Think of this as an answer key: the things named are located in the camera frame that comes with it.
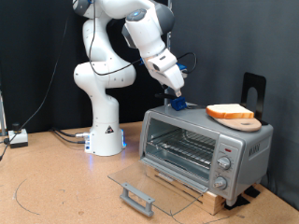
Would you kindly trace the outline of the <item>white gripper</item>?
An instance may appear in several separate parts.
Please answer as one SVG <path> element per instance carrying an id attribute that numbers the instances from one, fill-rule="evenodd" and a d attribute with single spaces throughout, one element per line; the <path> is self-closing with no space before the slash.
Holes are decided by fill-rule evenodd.
<path id="1" fill-rule="evenodd" d="M 177 58 L 168 49 L 159 55 L 148 57 L 146 67 L 153 78 L 173 89 L 177 97 L 181 96 L 183 76 L 178 68 Z"/>

